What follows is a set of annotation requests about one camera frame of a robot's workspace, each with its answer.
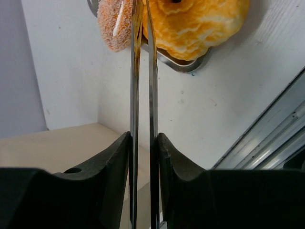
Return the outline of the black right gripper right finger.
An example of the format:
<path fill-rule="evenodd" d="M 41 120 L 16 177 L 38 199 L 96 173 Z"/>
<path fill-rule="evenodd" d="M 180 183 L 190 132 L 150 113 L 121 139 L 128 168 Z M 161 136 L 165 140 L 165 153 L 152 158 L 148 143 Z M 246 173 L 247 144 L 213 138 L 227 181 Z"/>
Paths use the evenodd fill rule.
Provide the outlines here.
<path fill-rule="evenodd" d="M 302 229 L 299 170 L 205 170 L 158 135 L 163 219 L 170 229 Z"/>

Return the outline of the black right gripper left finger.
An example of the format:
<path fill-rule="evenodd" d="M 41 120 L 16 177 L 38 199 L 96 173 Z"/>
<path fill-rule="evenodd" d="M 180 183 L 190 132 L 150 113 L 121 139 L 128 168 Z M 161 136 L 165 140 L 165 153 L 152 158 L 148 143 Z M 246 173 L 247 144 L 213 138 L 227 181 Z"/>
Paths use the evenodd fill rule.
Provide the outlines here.
<path fill-rule="evenodd" d="M 2 168 L 1 228 L 119 228 L 130 139 L 125 132 L 105 150 L 63 173 Z"/>

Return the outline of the ring shaped fake bread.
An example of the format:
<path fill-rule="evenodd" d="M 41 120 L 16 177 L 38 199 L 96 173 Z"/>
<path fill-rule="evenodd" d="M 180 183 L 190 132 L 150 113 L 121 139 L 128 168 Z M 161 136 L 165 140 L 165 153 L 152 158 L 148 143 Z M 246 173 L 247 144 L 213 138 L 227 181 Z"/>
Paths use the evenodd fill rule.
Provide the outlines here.
<path fill-rule="evenodd" d="M 143 35 L 148 36 L 150 11 L 157 48 L 184 61 L 205 55 L 235 35 L 250 8 L 248 0 L 145 0 L 143 4 Z"/>

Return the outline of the metal bread tongs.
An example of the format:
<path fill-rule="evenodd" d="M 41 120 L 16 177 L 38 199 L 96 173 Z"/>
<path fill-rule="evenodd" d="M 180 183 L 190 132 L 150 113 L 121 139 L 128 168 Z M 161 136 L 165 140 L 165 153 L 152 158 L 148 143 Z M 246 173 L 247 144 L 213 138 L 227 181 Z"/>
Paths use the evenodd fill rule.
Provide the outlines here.
<path fill-rule="evenodd" d="M 145 76 L 148 83 L 147 111 L 140 110 L 140 70 L 142 30 L 146 24 L 146 46 L 148 71 Z M 131 76 L 130 76 L 130 149 L 129 149 L 129 204 L 130 228 L 137 227 L 137 200 L 138 200 L 138 152 L 139 128 L 141 121 L 145 125 L 146 136 L 149 140 L 149 183 L 150 183 L 150 227 L 162 228 L 160 214 L 160 179 L 158 153 L 158 66 L 157 47 L 153 26 L 153 18 L 149 1 L 134 0 L 132 2 L 132 36 L 131 36 Z"/>

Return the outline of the beige paper bag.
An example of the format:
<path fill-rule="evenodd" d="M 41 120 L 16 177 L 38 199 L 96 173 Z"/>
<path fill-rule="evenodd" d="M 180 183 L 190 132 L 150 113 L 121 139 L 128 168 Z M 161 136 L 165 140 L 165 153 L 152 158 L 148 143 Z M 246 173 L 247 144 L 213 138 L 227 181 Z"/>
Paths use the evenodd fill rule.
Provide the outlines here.
<path fill-rule="evenodd" d="M 74 126 L 0 139 L 0 167 L 38 167 L 51 173 L 84 162 L 110 146 L 120 134 L 99 124 Z M 150 229 L 149 152 L 139 147 L 137 229 Z M 120 229 L 129 228 L 128 185 Z"/>

